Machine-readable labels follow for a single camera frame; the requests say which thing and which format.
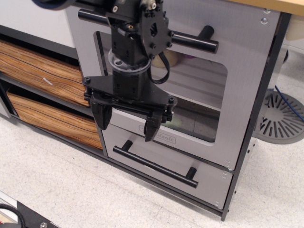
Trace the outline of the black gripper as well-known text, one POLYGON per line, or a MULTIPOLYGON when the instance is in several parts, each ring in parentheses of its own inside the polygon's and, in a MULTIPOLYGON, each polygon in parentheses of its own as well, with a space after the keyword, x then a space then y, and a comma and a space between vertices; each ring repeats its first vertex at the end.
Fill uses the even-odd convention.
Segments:
POLYGON ((86 87, 85 98, 102 130, 110 123, 113 107, 147 116, 146 142, 155 138, 161 123, 173 118, 177 99, 157 87, 147 72, 130 76, 114 71, 112 75, 84 77, 82 82, 86 87))

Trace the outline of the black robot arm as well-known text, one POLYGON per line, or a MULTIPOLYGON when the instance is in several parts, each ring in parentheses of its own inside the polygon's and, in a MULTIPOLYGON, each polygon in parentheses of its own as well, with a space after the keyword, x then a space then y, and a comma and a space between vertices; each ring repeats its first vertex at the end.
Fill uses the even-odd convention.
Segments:
POLYGON ((95 122, 105 130, 112 109, 119 108, 146 116, 144 135, 152 141, 161 124, 171 121, 177 99, 159 88, 169 76, 153 79, 152 61, 160 57, 166 69, 170 64, 164 54, 172 46, 173 31, 163 12, 161 0, 96 0, 95 11, 104 16, 111 28, 112 47, 108 60, 112 73, 87 76, 84 97, 90 104, 95 122))

